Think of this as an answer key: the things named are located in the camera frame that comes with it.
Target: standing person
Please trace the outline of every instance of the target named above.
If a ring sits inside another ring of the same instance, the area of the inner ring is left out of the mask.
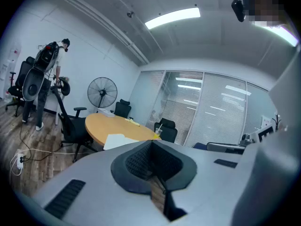
[[[54,66],[45,73],[44,81],[39,91],[38,95],[38,109],[37,109],[37,118],[36,118],[36,130],[39,131],[43,128],[44,123],[42,122],[42,116],[44,111],[44,106],[47,100],[47,93],[51,86],[51,80],[54,78],[56,79],[56,84],[59,82],[61,67],[63,64],[63,58],[65,53],[68,51],[68,47],[70,46],[69,39],[62,40],[62,46],[59,47],[59,52],[57,55],[56,62]],[[30,108],[32,107],[33,101],[26,101],[24,110],[23,110],[23,123],[26,123],[30,114]]]

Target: window blind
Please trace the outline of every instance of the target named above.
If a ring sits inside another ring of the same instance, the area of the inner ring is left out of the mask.
[[[237,144],[243,130],[246,109],[244,81],[205,73],[195,120],[185,146],[197,142]]]
[[[251,94],[248,96],[244,134],[250,134],[259,130],[261,128],[262,116],[275,119],[277,111],[267,91],[249,83],[247,84],[247,90]]]
[[[203,73],[166,72],[156,103],[146,124],[151,130],[162,118],[175,122],[175,143],[183,145],[196,112]]]
[[[141,72],[130,96],[129,116],[145,126],[156,100],[164,71]]]

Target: dark pants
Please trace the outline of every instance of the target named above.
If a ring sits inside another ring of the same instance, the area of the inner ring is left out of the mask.
[[[46,78],[43,81],[41,90],[38,95],[38,109],[37,109],[37,117],[36,117],[36,126],[42,126],[42,116],[44,111],[44,106],[47,100],[47,93],[50,89],[51,81],[47,80]],[[32,107],[33,101],[26,101],[24,110],[23,110],[23,121],[28,120],[29,112]]]

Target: cup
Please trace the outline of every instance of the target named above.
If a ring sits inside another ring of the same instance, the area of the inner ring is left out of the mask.
[[[154,139],[159,139],[160,135],[161,135],[161,132],[162,130],[157,128],[156,129],[156,132],[155,132],[155,135],[154,135]]]

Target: oval wooden table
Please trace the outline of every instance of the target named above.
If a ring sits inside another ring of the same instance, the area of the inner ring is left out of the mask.
[[[152,130],[143,125],[136,126],[123,117],[107,117],[101,113],[89,115],[85,126],[89,135],[102,146],[109,134],[123,134],[137,141],[153,140],[155,135]]]

